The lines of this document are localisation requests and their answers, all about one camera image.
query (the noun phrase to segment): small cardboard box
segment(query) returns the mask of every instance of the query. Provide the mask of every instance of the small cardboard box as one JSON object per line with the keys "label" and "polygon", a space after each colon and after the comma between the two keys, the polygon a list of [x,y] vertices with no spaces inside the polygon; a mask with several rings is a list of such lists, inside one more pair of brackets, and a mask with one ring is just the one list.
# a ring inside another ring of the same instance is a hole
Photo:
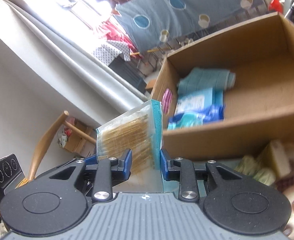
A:
{"label": "small cardboard box", "polygon": [[[167,130],[177,104],[177,83],[194,67],[236,73],[224,92],[225,119]],[[151,98],[173,93],[164,114],[164,148],[171,157],[225,159],[257,154],[273,139],[294,142],[294,25],[272,13],[206,36],[170,54]]]}

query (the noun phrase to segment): blue blanket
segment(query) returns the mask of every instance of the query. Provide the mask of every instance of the blue blanket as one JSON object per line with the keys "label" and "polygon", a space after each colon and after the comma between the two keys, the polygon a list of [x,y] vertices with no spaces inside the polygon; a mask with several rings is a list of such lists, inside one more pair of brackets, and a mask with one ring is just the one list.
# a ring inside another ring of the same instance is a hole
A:
{"label": "blue blanket", "polygon": [[130,0],[115,18],[139,51],[161,45],[260,5],[262,0]]}

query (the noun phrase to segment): gray ribbed plate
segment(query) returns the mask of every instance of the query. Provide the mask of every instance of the gray ribbed plate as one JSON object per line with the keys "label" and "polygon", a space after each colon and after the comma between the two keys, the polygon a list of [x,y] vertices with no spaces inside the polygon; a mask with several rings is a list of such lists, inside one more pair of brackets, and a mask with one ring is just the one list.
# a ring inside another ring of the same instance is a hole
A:
{"label": "gray ribbed plate", "polygon": [[[218,227],[194,203],[182,202],[173,193],[119,193],[109,203],[95,204],[85,220],[67,232],[37,240],[286,240],[277,232],[242,236]],[[32,237],[10,232],[3,239]]]}

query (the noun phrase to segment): white curtain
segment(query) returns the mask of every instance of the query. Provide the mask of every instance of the white curtain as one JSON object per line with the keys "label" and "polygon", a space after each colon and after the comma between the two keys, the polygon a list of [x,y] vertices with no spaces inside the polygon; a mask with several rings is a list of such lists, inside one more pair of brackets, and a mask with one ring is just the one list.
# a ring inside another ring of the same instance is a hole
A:
{"label": "white curtain", "polygon": [[25,0],[4,1],[39,40],[120,114],[147,101],[108,66],[41,19]]}

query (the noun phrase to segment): red plastic object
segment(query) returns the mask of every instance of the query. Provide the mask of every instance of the red plastic object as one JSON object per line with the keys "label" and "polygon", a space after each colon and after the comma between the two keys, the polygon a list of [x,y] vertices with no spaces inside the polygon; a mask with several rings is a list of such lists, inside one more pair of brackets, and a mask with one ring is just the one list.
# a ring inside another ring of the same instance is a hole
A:
{"label": "red plastic object", "polygon": [[272,0],[268,6],[268,10],[275,10],[279,13],[283,13],[283,5],[280,3],[279,0]]}

